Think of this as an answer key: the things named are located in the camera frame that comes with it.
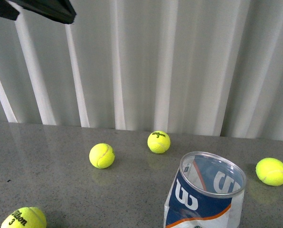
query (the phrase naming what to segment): wilson logo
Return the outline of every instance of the wilson logo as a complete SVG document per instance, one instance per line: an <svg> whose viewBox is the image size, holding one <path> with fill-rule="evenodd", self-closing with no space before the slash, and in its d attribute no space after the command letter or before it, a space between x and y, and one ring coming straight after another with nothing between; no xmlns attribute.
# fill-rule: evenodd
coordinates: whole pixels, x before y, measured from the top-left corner
<svg viewBox="0 0 283 228"><path fill-rule="evenodd" d="M184 204L190 210L198 209L198 200L188 194L188 192L181 186L178 179L176 179L175 197L181 204Z"/></svg>
<svg viewBox="0 0 283 228"><path fill-rule="evenodd" d="M18 222L20 222L23 226L25 226L27 224L28 221L26 221L23 217L21 217L22 213L20 212L20 210L16 210L14 211L13 214L11 214L14 218L11 220L11 222L9 222L9 225L12 225L13 222L15 222L15 220L17 219Z"/></svg>
<svg viewBox="0 0 283 228"><path fill-rule="evenodd" d="M220 188L220 183L222 179L225 180L222 188ZM213 181L213 187L217 193L225 194L236 191L240 189L241 186L237 182L235 182L234 179L232 179L231 177L226 176L224 173L218 171Z"/></svg>
<svg viewBox="0 0 283 228"><path fill-rule="evenodd" d="M153 132L152 135L156 135L156 138L159 138L160 136L163 136L166 138L166 136L164 134L161 134L159 132Z"/></svg>

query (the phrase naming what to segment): blue label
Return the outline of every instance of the blue label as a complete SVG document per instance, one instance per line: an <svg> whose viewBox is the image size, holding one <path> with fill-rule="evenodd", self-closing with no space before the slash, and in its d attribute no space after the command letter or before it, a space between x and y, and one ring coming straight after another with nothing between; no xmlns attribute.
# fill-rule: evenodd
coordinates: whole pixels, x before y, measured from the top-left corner
<svg viewBox="0 0 283 228"><path fill-rule="evenodd" d="M166 226L185 220L217 218L230 208L231 200L232 198L218 199L201 194L190 187L178 171L168 203L170 208Z"/></svg>

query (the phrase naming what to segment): tennis ball seam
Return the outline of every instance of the tennis ball seam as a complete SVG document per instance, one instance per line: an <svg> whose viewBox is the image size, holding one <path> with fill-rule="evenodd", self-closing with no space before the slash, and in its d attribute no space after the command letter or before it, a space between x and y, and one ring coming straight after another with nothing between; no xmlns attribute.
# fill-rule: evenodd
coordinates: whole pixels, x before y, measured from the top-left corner
<svg viewBox="0 0 283 228"><path fill-rule="evenodd" d="M100 161L100 160L108 153L108 151L109 151L109 146L108 146L107 144L105 144L105 146L107 147L107 150L105 151L105 153L104 153L100 158L98 158L97 163L96 163L96 166L97 166L97 167L100 167L100 166L98 165L99 161Z"/></svg>
<svg viewBox="0 0 283 228"><path fill-rule="evenodd" d="M34 215L36 215L36 217L38 218L38 220L43 224L43 226L45 227L45 223L44 221L39 217L39 215L31 208L28 208L30 211L32 211L34 213Z"/></svg>
<svg viewBox="0 0 283 228"><path fill-rule="evenodd" d="M282 171L282 170L269 171L269 172L266 174L266 176L265 176L261 181L265 181L265 179L266 179L271 173L273 173L273 172L280 172L280 173L283 174L283 171Z"/></svg>
<svg viewBox="0 0 283 228"><path fill-rule="evenodd" d="M163 144L161 144L160 142L155 142L155 143L157 143L158 145L160 145L160 146L164 149L164 151L166 151L166 148L165 148L165 146L164 146Z"/></svg>

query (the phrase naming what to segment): can rim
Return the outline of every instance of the can rim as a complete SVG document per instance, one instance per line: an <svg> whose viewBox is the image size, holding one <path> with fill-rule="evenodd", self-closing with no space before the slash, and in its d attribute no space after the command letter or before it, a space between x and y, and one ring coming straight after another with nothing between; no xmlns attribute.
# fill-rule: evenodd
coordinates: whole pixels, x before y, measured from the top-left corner
<svg viewBox="0 0 283 228"><path fill-rule="evenodd" d="M195 186L194 184L192 184L188 178L184 175L184 170L183 170L183 162L184 160L188 157L188 156L191 156L191 155L201 155L201 156L204 156L204 157L209 157L209 158L214 158L216 160L219 160L221 162L224 162L228 165L231 165L233 166L243 177L243 185L241 186L241 188L239 188L238 190L236 191L233 191L231 193L213 193L213 192L209 192L209 191L205 191L203 189L200 189L199 187ZM185 179L185 181L188 183L189 186L191 186L192 188L194 188L196 191L206 195L206 196L211 196L211 197L214 197L214 198L230 198L230 197L233 197L235 195L238 195L240 192L242 192L245 187L246 187L246 175L244 173L244 171L238 167L237 165L235 165L233 162L227 160L226 158L223 158L219 155L216 155L216 154L213 154L213 153L208 153L208 152L201 152L201 151L193 151L193 152L189 152L187 154L185 154L181 160L180 160L180 167L179 167L179 171L182 175L182 177Z"/></svg>

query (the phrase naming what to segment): black object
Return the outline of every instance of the black object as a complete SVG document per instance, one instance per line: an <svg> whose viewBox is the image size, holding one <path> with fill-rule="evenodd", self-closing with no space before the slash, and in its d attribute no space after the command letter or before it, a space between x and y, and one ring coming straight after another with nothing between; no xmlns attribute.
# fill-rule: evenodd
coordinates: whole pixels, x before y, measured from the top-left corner
<svg viewBox="0 0 283 228"><path fill-rule="evenodd" d="M53 21L72 24L76 16L69 0L10 0L26 10L40 14ZM5 0L0 0L0 17L16 20L19 12Z"/></svg>

